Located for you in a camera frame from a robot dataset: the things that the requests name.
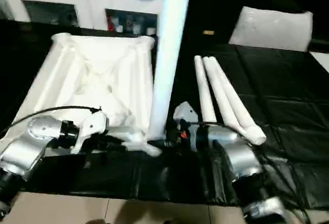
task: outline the white cylindrical pole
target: white cylindrical pole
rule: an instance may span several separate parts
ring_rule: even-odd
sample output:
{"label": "white cylindrical pole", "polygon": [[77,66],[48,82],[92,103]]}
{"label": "white cylindrical pole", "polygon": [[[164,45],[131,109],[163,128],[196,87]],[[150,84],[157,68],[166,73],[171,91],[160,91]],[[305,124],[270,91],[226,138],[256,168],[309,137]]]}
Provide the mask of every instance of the white cylindrical pole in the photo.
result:
{"label": "white cylindrical pole", "polygon": [[220,80],[218,79],[218,76],[216,74],[216,66],[213,64],[212,61],[209,61],[208,57],[204,57],[203,62],[206,67],[207,75],[209,77],[212,90],[214,91],[218,107],[220,108],[224,124],[235,129],[240,134],[244,135],[245,131],[242,129],[239,122],[237,121],[230,102],[228,101],[224,89],[220,83]]}
{"label": "white cylindrical pole", "polygon": [[212,105],[210,90],[206,78],[206,72],[202,63],[201,56],[194,57],[196,80],[199,89],[200,106],[203,121],[216,122],[216,115]]}
{"label": "white cylindrical pole", "polygon": [[235,89],[233,88],[231,82],[228,80],[226,74],[224,73],[216,58],[210,57],[208,60],[215,67],[219,81],[235,113],[235,116],[241,127],[246,131],[244,137],[255,145],[260,145],[265,142],[266,135],[263,133],[262,129],[255,124],[253,118],[249,114],[248,110],[246,109],[238,94],[235,92]]}
{"label": "white cylindrical pole", "polygon": [[163,136],[189,0],[164,0],[160,14],[149,139]]}

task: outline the table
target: table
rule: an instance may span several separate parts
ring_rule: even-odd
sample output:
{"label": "table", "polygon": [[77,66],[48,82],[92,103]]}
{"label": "table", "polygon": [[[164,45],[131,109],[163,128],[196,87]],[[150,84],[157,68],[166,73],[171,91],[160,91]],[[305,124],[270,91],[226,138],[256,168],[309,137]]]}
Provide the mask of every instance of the table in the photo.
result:
{"label": "table", "polygon": [[[7,40],[0,106],[1,126],[13,119],[59,32],[115,36],[104,31],[52,25],[0,22]],[[169,116],[188,101],[200,115],[193,57],[213,55],[231,80],[251,115],[267,135],[263,149],[297,190],[307,209],[329,210],[329,74],[309,54],[234,45],[191,45],[183,42]],[[15,78],[11,84],[8,80]],[[218,108],[215,109],[220,120]],[[265,168],[291,207],[296,200],[270,164]],[[96,197],[235,206],[221,155],[109,152],[47,157],[25,191]]]}

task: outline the floor tile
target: floor tile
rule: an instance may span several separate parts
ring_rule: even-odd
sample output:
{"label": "floor tile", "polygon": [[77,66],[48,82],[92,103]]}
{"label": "floor tile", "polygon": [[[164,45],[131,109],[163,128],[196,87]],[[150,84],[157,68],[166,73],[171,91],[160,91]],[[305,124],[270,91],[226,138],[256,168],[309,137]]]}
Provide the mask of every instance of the floor tile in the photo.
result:
{"label": "floor tile", "polygon": [[21,193],[4,224],[85,224],[105,217],[108,199]]}
{"label": "floor tile", "polygon": [[179,224],[210,224],[205,205],[119,199],[109,200],[105,218],[111,224],[163,224],[167,220],[178,220]]}
{"label": "floor tile", "polygon": [[246,224],[240,208],[209,206],[211,224]]}
{"label": "floor tile", "polygon": [[[317,210],[307,210],[308,216],[312,223],[324,223],[329,221],[329,212],[317,211]],[[292,212],[289,212],[294,224],[303,224]]]}

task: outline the cabinet door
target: cabinet door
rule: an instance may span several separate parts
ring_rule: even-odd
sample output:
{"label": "cabinet door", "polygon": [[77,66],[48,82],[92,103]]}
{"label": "cabinet door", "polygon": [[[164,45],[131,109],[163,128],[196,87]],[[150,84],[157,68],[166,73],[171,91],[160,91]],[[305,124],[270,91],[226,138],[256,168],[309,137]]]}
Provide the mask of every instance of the cabinet door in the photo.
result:
{"label": "cabinet door", "polygon": [[88,0],[7,0],[16,21],[92,28]]}
{"label": "cabinet door", "polygon": [[163,0],[90,0],[95,29],[115,30],[122,26],[123,32],[146,34],[148,28],[156,31]]}

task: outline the black cable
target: black cable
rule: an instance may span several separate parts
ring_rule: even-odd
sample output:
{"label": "black cable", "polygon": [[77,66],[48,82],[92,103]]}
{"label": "black cable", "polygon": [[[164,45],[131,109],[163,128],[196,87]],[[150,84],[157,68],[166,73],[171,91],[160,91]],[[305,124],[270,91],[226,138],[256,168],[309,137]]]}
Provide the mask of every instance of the black cable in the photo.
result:
{"label": "black cable", "polygon": [[286,179],[286,177],[283,175],[283,173],[280,171],[280,169],[277,167],[277,165],[268,158],[268,156],[265,154],[265,152],[263,151],[263,148],[261,148],[261,146],[257,146],[258,151],[261,152],[262,157],[266,160],[266,162],[272,167],[274,168],[275,172],[279,175],[280,179],[282,180],[282,182],[288,187],[288,189],[291,191],[291,193],[293,194],[297,206],[298,208],[301,210],[302,214],[304,215],[304,219],[305,219],[305,223],[306,224],[312,224],[309,218],[308,213],[306,212],[306,209],[304,208],[304,204],[300,201],[299,196],[297,195],[297,193],[295,192],[295,190],[291,187],[291,185],[289,184],[288,180]]}
{"label": "black cable", "polygon": [[55,111],[55,110],[61,110],[61,109],[88,109],[90,110],[92,113],[95,113],[99,110],[101,110],[101,108],[94,108],[94,107],[87,107],[87,106],[60,106],[60,107],[50,107],[50,108],[46,108],[40,111],[37,111],[35,113],[32,113],[30,115],[27,115],[19,120],[16,120],[15,122],[13,122],[12,124],[8,125],[7,127],[5,127],[4,129],[1,130],[0,134],[5,133],[7,130],[9,130],[10,128],[12,128],[13,126],[21,123],[24,120],[27,120],[35,115],[39,115],[39,114],[43,114],[49,111]]}
{"label": "black cable", "polygon": [[[193,125],[221,125],[223,127],[227,127],[226,125],[219,123],[219,122],[211,122],[211,121],[204,121],[204,122],[190,122],[190,124]],[[271,161],[267,155],[265,154],[265,152],[263,151],[263,149],[261,148],[261,146],[254,146],[256,148],[258,148],[258,151],[261,152],[263,158],[267,161],[267,163],[272,166],[272,168],[274,168],[274,170],[276,171],[276,173],[279,175],[279,177],[281,178],[281,180],[283,181],[283,183],[288,187],[288,189],[291,191],[293,197],[296,200],[297,206],[298,208],[301,210],[302,214],[304,215],[304,219],[305,219],[305,223],[306,224],[311,224],[310,218],[308,213],[306,212],[306,209],[304,208],[304,204],[300,201],[299,196],[297,195],[297,193],[294,191],[294,189],[290,186],[288,180],[286,179],[286,177],[283,175],[283,173],[280,171],[280,169],[277,167],[277,165]]]}
{"label": "black cable", "polygon": [[221,126],[227,127],[223,123],[212,122],[212,121],[200,121],[200,122],[189,122],[189,123],[192,125],[221,125]]}

